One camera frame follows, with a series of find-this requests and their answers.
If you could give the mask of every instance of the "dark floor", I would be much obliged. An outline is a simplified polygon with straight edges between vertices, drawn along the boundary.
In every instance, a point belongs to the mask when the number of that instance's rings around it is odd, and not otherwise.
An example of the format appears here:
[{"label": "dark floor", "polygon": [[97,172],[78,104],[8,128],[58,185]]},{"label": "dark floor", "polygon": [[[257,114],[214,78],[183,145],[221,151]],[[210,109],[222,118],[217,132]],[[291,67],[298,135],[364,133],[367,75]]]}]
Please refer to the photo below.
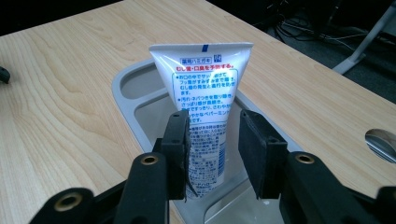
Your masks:
[{"label": "dark floor", "polygon": [[[120,0],[5,1],[2,4],[0,35],[59,20]],[[353,49],[363,40],[364,34],[371,29],[392,0],[343,0],[343,5],[335,14],[328,8],[334,7],[332,4],[336,4],[336,0],[209,1],[312,59],[333,68],[352,54]],[[330,16],[337,24],[326,25]],[[396,104],[395,37],[381,34],[365,54],[366,57],[344,76]]]}]

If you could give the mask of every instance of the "black mechanical arm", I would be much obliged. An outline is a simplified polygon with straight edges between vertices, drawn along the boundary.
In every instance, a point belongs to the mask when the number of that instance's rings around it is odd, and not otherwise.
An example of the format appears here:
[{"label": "black mechanical arm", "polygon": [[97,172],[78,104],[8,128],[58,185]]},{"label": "black mechanical arm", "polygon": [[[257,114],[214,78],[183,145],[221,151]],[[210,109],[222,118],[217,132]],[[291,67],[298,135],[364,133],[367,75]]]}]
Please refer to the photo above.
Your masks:
[{"label": "black mechanical arm", "polygon": [[[173,114],[164,137],[134,159],[128,179],[93,196],[67,189],[50,198],[31,223],[168,223],[169,200],[183,200],[190,151],[188,111]],[[396,223],[396,187],[375,199],[344,187],[315,155],[288,152],[260,114],[242,110],[239,152],[257,198],[279,199],[285,223]]]}]

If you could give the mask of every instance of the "wooden table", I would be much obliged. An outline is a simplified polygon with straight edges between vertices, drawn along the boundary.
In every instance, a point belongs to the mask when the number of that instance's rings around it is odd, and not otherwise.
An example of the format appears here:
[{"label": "wooden table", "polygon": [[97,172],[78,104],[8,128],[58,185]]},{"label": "wooden table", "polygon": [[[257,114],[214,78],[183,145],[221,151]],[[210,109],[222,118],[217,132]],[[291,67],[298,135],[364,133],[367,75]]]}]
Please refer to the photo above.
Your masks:
[{"label": "wooden table", "polygon": [[[239,89],[342,183],[374,197],[396,165],[364,141],[396,133],[396,105],[204,0],[126,0],[0,37],[0,223],[27,223],[71,187],[120,183],[141,153],[112,96],[157,43],[255,44]],[[179,222],[172,210],[172,222]]]}]

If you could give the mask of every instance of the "toothpaste tube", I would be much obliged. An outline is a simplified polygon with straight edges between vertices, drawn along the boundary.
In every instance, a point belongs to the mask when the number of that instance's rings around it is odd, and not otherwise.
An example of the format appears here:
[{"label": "toothpaste tube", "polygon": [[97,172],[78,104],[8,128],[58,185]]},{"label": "toothpaste tube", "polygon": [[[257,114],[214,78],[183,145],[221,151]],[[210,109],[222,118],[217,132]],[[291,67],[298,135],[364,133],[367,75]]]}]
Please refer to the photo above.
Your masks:
[{"label": "toothpaste tube", "polygon": [[202,198],[224,181],[227,119],[252,47],[221,43],[149,48],[177,110],[189,110],[190,198]]}]

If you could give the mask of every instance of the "gray tray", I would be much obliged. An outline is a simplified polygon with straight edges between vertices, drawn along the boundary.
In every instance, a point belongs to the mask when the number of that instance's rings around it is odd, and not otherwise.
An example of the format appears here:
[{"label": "gray tray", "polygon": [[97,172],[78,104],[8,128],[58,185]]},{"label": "gray tray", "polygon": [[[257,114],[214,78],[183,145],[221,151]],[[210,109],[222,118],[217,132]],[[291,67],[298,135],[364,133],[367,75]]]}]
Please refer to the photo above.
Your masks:
[{"label": "gray tray", "polygon": [[[146,60],[120,71],[113,80],[112,90],[143,151],[150,152],[155,140],[163,137],[169,116],[177,111],[154,61]],[[239,112],[242,108],[263,114],[242,92],[237,91],[227,125],[224,183],[202,199],[174,201],[186,223],[283,223],[277,200],[256,200],[239,157]],[[302,150],[271,120],[267,120],[288,141],[289,151]]]}]

